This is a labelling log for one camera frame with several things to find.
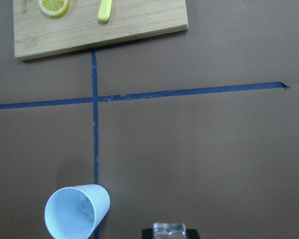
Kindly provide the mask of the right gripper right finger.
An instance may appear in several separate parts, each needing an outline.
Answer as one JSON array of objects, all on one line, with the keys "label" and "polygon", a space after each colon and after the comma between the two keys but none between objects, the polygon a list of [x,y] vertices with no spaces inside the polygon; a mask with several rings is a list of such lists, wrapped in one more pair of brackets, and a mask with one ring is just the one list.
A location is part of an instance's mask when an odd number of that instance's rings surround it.
[{"label": "right gripper right finger", "polygon": [[201,239],[197,229],[186,229],[187,239]]}]

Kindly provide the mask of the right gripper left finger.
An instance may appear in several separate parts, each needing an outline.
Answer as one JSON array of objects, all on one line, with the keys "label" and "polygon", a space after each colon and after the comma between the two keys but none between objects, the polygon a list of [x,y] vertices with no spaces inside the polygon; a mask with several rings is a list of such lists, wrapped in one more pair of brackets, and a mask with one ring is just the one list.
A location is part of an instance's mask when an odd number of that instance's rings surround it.
[{"label": "right gripper left finger", "polygon": [[154,239],[153,228],[142,229],[141,239]]}]

